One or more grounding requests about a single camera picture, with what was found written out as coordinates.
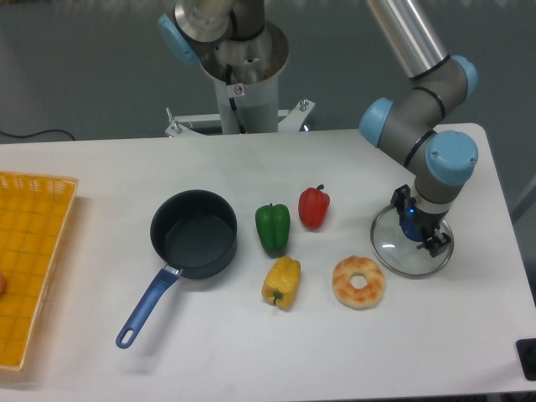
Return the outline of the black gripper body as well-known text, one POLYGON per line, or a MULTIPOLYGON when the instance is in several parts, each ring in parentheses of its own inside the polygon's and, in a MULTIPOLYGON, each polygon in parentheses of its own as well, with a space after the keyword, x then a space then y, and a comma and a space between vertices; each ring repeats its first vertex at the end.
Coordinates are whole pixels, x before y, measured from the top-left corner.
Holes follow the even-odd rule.
POLYGON ((404 235, 415 242, 425 241, 435 229, 440 229, 446 215, 446 211, 425 212, 424 204, 419 204, 417 198, 411 195, 407 184, 395 189, 390 205, 396 209, 404 235))

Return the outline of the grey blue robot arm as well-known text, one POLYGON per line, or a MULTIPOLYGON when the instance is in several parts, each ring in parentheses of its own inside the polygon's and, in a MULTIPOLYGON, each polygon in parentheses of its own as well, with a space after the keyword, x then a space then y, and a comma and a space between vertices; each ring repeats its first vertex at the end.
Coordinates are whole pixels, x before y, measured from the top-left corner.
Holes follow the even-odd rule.
MULTIPOLYGON (((392 205, 405 236, 438 256, 451 244, 441 221, 472 175, 478 150, 467 134, 435 128, 475 90, 477 71, 446 51, 416 1, 371 1, 368 8, 413 87, 400 102, 372 103, 358 129, 414 174, 392 205)), ((278 76, 289 44, 266 20, 262 1, 178 1, 157 27, 178 59, 200 64, 214 82, 224 133, 277 130, 278 76)))

